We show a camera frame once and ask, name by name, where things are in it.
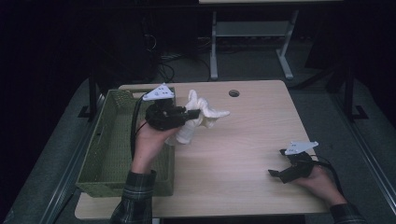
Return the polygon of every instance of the green basket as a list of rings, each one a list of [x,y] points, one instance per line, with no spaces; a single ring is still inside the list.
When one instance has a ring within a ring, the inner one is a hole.
[[[138,100],[134,93],[148,91],[151,90],[108,92],[76,183],[91,197],[121,196],[131,169],[131,123]],[[145,117],[151,104],[142,101],[138,120]],[[175,148],[164,145],[153,164],[157,172],[154,196],[173,194],[174,169]]]

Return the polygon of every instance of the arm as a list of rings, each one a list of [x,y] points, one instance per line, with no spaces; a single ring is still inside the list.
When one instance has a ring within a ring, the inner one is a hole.
[[[293,183],[309,189],[314,195],[324,200],[330,207],[334,223],[367,223],[358,209],[338,191],[326,171],[315,166],[307,178],[298,178]]]
[[[134,160],[125,183],[121,202],[115,209],[111,223],[151,223],[151,197],[156,173],[151,165],[163,148],[164,141],[179,129],[164,132],[151,128],[144,121],[138,131]]]

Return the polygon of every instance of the plaid sleeve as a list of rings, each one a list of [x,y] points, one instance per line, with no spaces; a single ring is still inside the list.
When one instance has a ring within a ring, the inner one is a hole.
[[[330,208],[335,224],[364,224],[365,218],[359,213],[358,208],[351,203],[337,204]]]
[[[110,223],[151,224],[151,198],[156,173],[128,174],[121,202],[113,212]]]

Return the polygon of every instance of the black device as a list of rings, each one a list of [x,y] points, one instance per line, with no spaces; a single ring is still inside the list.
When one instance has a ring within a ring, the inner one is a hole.
[[[183,126],[189,119],[198,119],[200,109],[187,110],[184,106],[175,106],[172,99],[154,101],[146,110],[148,124],[160,131]]]
[[[335,185],[337,186],[338,191],[340,191],[340,193],[344,195],[344,193],[341,189],[341,184],[338,179],[338,175],[335,172],[335,170],[331,164],[326,163],[326,162],[321,162],[321,161],[314,161],[314,160],[312,160],[312,157],[306,152],[300,152],[297,154],[286,155],[285,154],[286,149],[280,149],[279,151],[280,151],[280,154],[282,154],[282,156],[286,156],[289,159],[289,161],[291,163],[291,167],[289,167],[286,170],[283,170],[281,172],[276,171],[276,170],[268,170],[268,172],[270,173],[271,176],[279,177],[280,180],[282,180],[282,182],[284,184],[286,184],[286,183],[289,183],[290,181],[293,181],[300,177],[309,177],[311,175],[311,172],[312,172],[312,169],[314,168],[314,166],[320,165],[320,166],[326,167],[332,171]]]

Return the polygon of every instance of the crumpled white object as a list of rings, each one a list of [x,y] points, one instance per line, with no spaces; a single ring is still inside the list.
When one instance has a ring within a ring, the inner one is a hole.
[[[186,121],[186,124],[178,131],[175,136],[168,139],[167,144],[189,144],[194,135],[195,128],[198,126],[205,126],[206,128],[212,128],[215,125],[217,119],[230,115],[230,111],[227,110],[215,110],[209,106],[209,103],[205,98],[198,98],[195,90],[190,90],[189,102],[186,104],[187,110],[200,109],[198,119],[190,119]]]

